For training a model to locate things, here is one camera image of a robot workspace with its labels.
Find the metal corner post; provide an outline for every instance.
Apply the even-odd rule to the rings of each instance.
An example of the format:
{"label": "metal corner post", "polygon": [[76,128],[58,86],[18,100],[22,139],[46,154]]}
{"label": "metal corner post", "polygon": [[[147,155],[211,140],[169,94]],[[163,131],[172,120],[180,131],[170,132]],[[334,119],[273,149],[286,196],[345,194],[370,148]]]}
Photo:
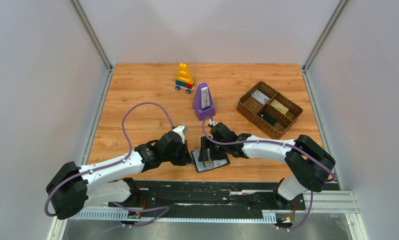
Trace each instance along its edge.
{"label": "metal corner post", "polygon": [[337,22],[338,18],[340,17],[341,13],[343,12],[345,6],[349,0],[340,0],[338,5],[336,6],[335,10],[332,13],[327,25],[324,27],[323,32],[321,33],[319,39],[317,40],[316,44],[314,45],[313,50],[311,51],[310,55],[305,61],[303,66],[303,70],[307,71],[310,66],[312,65],[313,61],[315,60],[317,54],[319,53],[323,43],[325,42],[326,38],[328,37],[329,33],[331,32],[332,28],[334,27],[335,23]]}
{"label": "metal corner post", "polygon": [[83,11],[82,5],[79,0],[69,0],[71,5],[74,8],[77,16],[79,17],[84,29],[86,30],[87,35],[89,36],[90,40],[92,41],[93,46],[95,47],[96,51],[99,54],[102,62],[104,63],[105,67],[108,71],[111,71],[113,65],[111,64],[110,60],[108,59],[106,52],[104,51],[103,47],[98,40],[97,35],[94,32],[91,24],[89,23],[88,17],[86,16],[85,12]]}

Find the toy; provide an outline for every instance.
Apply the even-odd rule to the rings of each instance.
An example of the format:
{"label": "toy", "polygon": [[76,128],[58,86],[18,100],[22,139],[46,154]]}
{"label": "toy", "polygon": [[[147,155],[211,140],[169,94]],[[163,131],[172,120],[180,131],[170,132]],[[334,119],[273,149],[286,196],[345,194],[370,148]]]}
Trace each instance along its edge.
{"label": "toy", "polygon": [[185,89],[187,94],[195,90],[194,80],[192,79],[191,72],[185,63],[179,64],[176,76],[176,90]]}
{"label": "toy", "polygon": [[207,83],[201,83],[198,85],[198,89],[193,96],[192,108],[198,120],[202,121],[216,115],[216,109]]}

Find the yellow object in basket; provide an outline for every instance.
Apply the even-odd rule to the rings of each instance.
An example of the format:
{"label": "yellow object in basket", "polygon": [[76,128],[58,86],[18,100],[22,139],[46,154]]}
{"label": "yellow object in basket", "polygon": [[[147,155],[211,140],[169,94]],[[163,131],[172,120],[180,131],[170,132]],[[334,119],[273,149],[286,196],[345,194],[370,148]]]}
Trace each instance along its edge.
{"label": "yellow object in basket", "polygon": [[277,100],[272,101],[270,105],[279,112],[281,112],[283,115],[286,115],[289,111],[289,109],[286,106],[282,105],[282,103],[278,102]]}

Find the yellow toy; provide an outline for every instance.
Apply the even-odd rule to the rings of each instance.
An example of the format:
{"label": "yellow toy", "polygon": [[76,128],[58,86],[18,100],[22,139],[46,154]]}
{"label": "yellow toy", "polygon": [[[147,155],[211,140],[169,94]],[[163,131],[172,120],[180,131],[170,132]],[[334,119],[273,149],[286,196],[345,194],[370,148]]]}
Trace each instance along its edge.
{"label": "yellow toy", "polygon": [[179,64],[176,76],[176,90],[185,89],[187,94],[195,90],[194,80],[192,79],[191,72],[185,63]]}

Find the perforated metal strip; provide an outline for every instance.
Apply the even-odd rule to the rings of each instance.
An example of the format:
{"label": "perforated metal strip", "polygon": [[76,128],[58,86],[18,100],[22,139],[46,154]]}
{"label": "perforated metal strip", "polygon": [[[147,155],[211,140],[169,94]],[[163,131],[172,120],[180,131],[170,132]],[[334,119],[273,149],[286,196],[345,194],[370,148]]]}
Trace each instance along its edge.
{"label": "perforated metal strip", "polygon": [[[185,217],[161,217],[158,222],[194,222],[194,223],[252,223],[252,224],[275,224],[276,214],[273,212],[262,211],[263,218],[185,218]],[[70,218],[71,220],[111,220],[128,221],[128,211],[123,209],[82,209],[78,214]],[[136,219],[139,222],[145,222],[153,217],[142,217]]]}

